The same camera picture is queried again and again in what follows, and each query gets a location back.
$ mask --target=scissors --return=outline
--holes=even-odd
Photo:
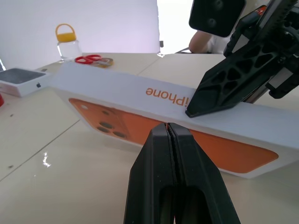
[[[112,58],[105,58],[101,55],[86,55],[86,56],[80,56],[75,59],[76,63],[80,64],[89,64],[96,67],[106,68],[113,65],[113,59]]]

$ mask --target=small object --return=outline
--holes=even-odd
[[[110,67],[114,63],[112,58],[105,58],[101,55],[87,55],[77,57],[75,59],[75,62],[80,64],[88,64],[100,68]]]
[[[4,99],[3,99],[3,97],[0,94],[0,106],[2,106],[3,104],[4,104]]]
[[[63,25],[71,28],[72,32],[58,34],[58,29]],[[75,30],[73,27],[71,27],[71,25],[66,23],[59,24],[56,27],[55,32],[58,40],[57,48],[62,61],[72,61],[76,57],[82,55],[82,51],[79,47],[79,41],[77,40]]]
[[[0,91],[23,97],[38,89],[48,86],[50,73],[25,69],[8,69],[0,72]]]
[[[154,127],[133,164],[124,224],[240,224],[220,171],[187,128]]]

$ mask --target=table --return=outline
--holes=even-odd
[[[197,87],[204,70],[222,60],[219,55],[168,55],[163,58],[154,54],[110,56],[119,61],[123,58],[131,63],[123,63],[123,70],[126,72],[191,87]],[[130,60],[133,57],[141,60],[143,65],[133,67],[134,63]],[[58,67],[57,64],[48,66],[49,70]],[[118,64],[115,69],[122,70],[121,65]],[[0,157],[6,156],[1,161],[6,161],[7,164],[10,164],[11,159],[6,155],[8,149],[13,148],[14,155],[18,158],[19,148],[14,145],[24,145],[24,157],[19,159],[22,165],[0,182],[0,223],[122,223],[128,175],[141,147],[114,141],[89,131],[50,89],[23,99],[11,97],[7,100],[7,96],[4,97],[6,102],[11,100],[10,105],[16,111],[25,111],[25,120],[28,121],[17,120],[16,128],[23,127],[23,131],[13,133],[15,129],[12,128],[10,135],[14,138],[6,135],[0,142],[1,146],[7,145],[6,151],[2,152],[2,148],[0,150]],[[32,105],[40,105],[45,98],[53,101],[51,106],[34,113],[36,109]],[[20,105],[23,105],[22,110],[18,109]],[[9,108],[5,110],[8,111],[3,113],[0,108],[1,122],[12,114]],[[50,125],[50,128],[43,132],[56,135],[49,134],[49,139],[39,140],[41,130],[32,121],[36,120],[36,116],[39,122],[44,121],[50,114],[54,114],[52,119],[43,123]],[[5,126],[0,123],[1,133],[10,124],[9,120],[5,122]],[[26,130],[24,127],[28,125],[35,128]],[[36,146],[35,150],[28,150],[36,142],[40,146]],[[296,223],[299,218],[297,170],[299,163],[294,163],[252,180],[222,173],[241,223]]]

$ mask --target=iphone box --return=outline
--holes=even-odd
[[[190,130],[221,171],[237,176],[299,160],[295,112],[240,103],[189,118],[193,88],[77,63],[63,64],[51,86],[91,130],[116,140],[143,145],[153,127],[173,122]]]

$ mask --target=beige table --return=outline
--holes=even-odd
[[[137,75],[151,73],[153,78],[193,86],[200,80],[197,73],[204,73],[202,67],[189,69],[182,76],[178,61],[185,62],[187,68],[197,61],[208,69],[219,60],[219,56],[170,55],[145,65]],[[55,109],[67,110],[64,105]],[[72,113],[52,122],[57,125],[68,116]],[[0,182],[0,223],[122,223],[129,170],[140,149],[90,132],[79,121]],[[241,223],[297,223],[298,170],[296,163],[253,180],[223,173]]]

